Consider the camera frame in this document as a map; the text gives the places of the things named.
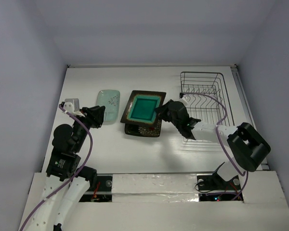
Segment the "light green rectangular plate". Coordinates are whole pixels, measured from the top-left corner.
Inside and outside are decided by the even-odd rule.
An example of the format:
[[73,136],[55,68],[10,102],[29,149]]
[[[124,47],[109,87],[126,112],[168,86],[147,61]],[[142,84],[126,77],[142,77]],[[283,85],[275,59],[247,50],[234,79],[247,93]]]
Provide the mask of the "light green rectangular plate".
[[119,113],[120,92],[118,90],[99,91],[96,105],[105,106],[103,124],[112,124],[116,122]]

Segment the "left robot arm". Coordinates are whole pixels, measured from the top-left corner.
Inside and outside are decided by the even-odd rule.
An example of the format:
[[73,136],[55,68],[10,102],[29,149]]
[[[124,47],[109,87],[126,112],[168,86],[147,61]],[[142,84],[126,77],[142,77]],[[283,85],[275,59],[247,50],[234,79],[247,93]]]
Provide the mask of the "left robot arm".
[[53,150],[46,169],[40,202],[20,227],[22,231],[63,231],[81,197],[97,183],[97,171],[81,163],[78,155],[91,128],[104,122],[105,106],[79,108],[77,99],[59,104],[59,109],[74,120],[73,125],[61,124],[53,132]]

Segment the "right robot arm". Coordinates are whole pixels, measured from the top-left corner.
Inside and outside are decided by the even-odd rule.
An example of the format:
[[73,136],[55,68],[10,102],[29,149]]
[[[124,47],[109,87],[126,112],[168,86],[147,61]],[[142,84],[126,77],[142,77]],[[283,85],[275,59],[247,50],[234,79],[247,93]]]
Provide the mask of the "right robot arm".
[[227,127],[220,122],[203,122],[189,115],[182,100],[169,100],[155,112],[158,118],[172,123],[184,138],[217,143],[224,151],[228,160],[203,180],[200,188],[208,184],[213,184],[215,190],[225,188],[236,176],[246,177],[256,171],[271,152],[268,142],[249,123]]

